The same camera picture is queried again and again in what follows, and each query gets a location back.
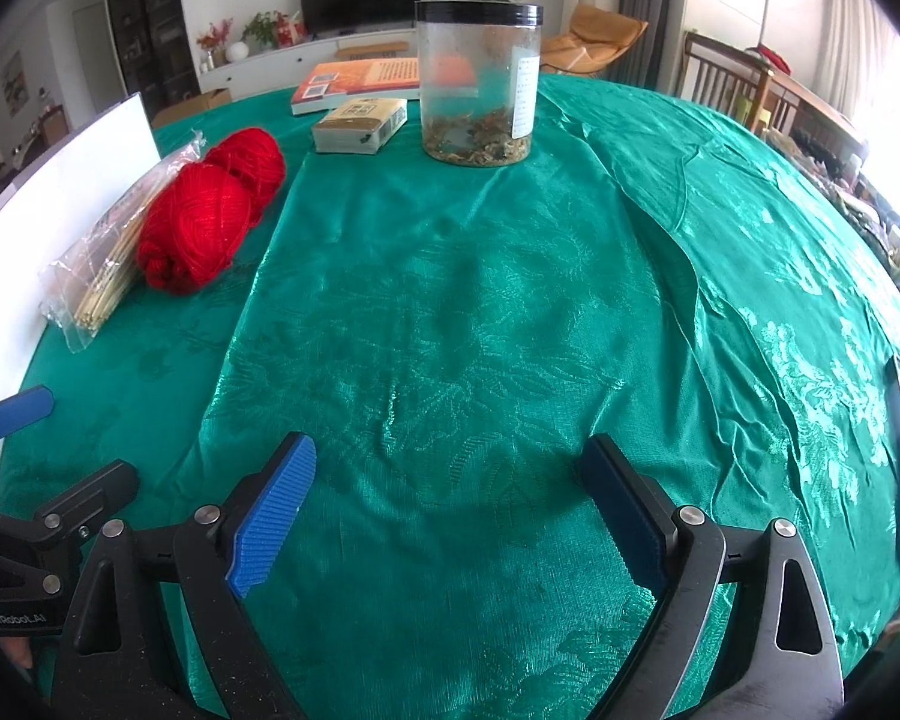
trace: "plastic bag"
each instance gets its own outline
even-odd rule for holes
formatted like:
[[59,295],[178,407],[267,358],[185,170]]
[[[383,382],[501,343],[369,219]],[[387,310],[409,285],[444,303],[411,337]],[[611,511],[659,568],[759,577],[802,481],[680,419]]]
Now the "plastic bag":
[[83,351],[140,276],[137,242],[146,209],[184,165],[197,162],[203,135],[151,167],[93,229],[40,271],[40,313],[63,331],[72,352]]

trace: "white cabinet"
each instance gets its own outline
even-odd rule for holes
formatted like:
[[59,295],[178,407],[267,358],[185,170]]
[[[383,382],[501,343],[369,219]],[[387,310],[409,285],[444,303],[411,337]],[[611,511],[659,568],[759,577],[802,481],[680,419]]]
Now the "white cabinet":
[[258,53],[242,62],[223,65],[199,76],[200,90],[229,89],[234,100],[261,95],[275,89],[298,86],[320,62],[333,62],[338,50],[354,46],[406,41],[408,55],[416,55],[415,29],[390,29],[329,40],[314,40],[288,49]]

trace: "book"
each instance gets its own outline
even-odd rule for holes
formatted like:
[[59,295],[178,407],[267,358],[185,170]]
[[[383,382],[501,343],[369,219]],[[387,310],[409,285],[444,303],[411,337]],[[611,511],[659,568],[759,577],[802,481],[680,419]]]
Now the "book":
[[407,120],[407,100],[356,98],[313,125],[319,153],[375,154]]
[[290,109],[293,114],[333,110],[360,97],[419,100],[416,57],[323,62],[293,93]]

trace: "dark display cabinet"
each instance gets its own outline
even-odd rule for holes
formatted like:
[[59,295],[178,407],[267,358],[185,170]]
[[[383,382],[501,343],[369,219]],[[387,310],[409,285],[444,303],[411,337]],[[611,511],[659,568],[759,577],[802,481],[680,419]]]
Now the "dark display cabinet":
[[127,93],[146,114],[199,94],[180,0],[107,0]]

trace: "red yarn skein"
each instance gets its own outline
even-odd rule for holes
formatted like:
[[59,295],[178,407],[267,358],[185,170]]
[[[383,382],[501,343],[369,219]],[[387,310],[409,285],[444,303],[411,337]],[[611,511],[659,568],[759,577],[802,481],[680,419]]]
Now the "red yarn skein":
[[185,165],[149,207],[137,265],[146,283],[176,295],[209,284],[230,266],[250,228],[250,193],[218,165]]
[[260,127],[247,127],[224,138],[207,151],[204,161],[219,165],[247,188],[251,227],[259,223],[266,204],[274,199],[287,176],[280,146]]

